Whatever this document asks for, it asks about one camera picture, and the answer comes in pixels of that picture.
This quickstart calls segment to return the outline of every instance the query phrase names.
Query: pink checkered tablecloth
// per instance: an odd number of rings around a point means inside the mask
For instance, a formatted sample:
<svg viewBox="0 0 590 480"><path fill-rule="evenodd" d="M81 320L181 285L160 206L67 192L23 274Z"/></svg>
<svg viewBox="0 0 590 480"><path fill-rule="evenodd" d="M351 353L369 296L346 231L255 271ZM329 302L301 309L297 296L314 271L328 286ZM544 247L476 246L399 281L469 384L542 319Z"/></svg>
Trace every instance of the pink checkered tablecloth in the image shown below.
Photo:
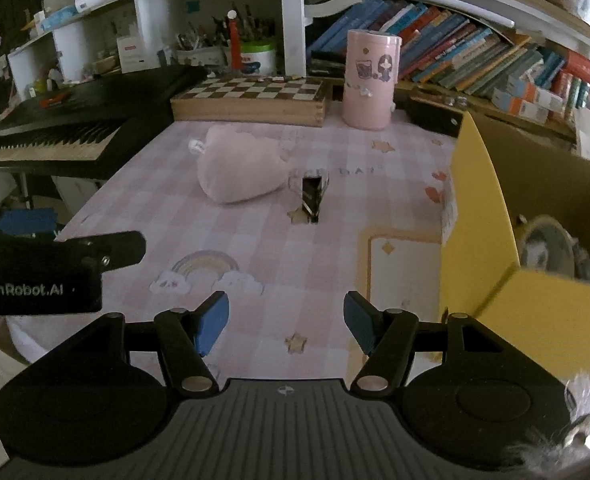
<svg viewBox="0 0 590 480"><path fill-rule="evenodd" d="M61 237L123 230L146 237L140 264L104 275L102 313L152 320L174 306L192 310L211 290L225 290L230 321L206 358L220 382L344 377L351 336L342 308L355 287L358 233L394 226L439 235L441 207L429 188L441 189L438 174L448 168L454 140L408 124L401 111L382 132L355 130L342 122L337 103L323 128L235 124L280 139L296 168L328 170L319 224L291 224L287 213L300 197L288 189L234 205L206 197L188 142L203 139L211 125L172 124L86 203ZM374 141L394 151L374 149ZM97 316L9 323L47 351ZM295 333L307 338L303 353L288 352L284 340ZM133 362L159 375L154 355Z"/></svg>

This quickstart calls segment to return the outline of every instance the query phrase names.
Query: checkered board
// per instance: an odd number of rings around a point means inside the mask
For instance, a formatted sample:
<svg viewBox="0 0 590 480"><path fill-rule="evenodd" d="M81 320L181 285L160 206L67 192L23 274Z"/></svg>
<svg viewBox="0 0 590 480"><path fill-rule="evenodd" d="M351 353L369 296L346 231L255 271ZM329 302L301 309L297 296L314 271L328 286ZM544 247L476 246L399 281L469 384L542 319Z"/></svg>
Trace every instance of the checkered board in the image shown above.
<svg viewBox="0 0 590 480"><path fill-rule="evenodd" d="M206 79L171 99L176 121L239 121L322 126L331 86L319 79Z"/></svg>
<svg viewBox="0 0 590 480"><path fill-rule="evenodd" d="M191 88L181 95L183 99L284 99L295 101L321 101L322 83L306 78L239 77L216 78Z"/></svg>

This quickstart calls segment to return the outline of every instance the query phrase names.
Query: piano keyboard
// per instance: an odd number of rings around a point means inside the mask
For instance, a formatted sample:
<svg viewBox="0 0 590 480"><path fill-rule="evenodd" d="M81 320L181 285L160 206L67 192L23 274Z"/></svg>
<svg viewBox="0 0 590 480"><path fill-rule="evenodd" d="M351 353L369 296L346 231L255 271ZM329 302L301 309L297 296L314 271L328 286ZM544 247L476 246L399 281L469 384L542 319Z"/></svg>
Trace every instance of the piano keyboard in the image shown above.
<svg viewBox="0 0 590 480"><path fill-rule="evenodd" d="M0 161L97 160L122 124L70 124L0 137Z"/></svg>

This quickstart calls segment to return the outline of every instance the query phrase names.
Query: pink cylindrical container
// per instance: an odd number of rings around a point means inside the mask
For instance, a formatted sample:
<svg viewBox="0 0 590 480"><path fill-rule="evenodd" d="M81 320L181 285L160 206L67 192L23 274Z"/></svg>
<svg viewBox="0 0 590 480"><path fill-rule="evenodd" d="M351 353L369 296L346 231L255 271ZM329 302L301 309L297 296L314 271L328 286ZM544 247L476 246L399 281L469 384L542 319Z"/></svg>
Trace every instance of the pink cylindrical container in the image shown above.
<svg viewBox="0 0 590 480"><path fill-rule="evenodd" d="M360 130L390 124L402 40L385 32L349 30L344 121Z"/></svg>

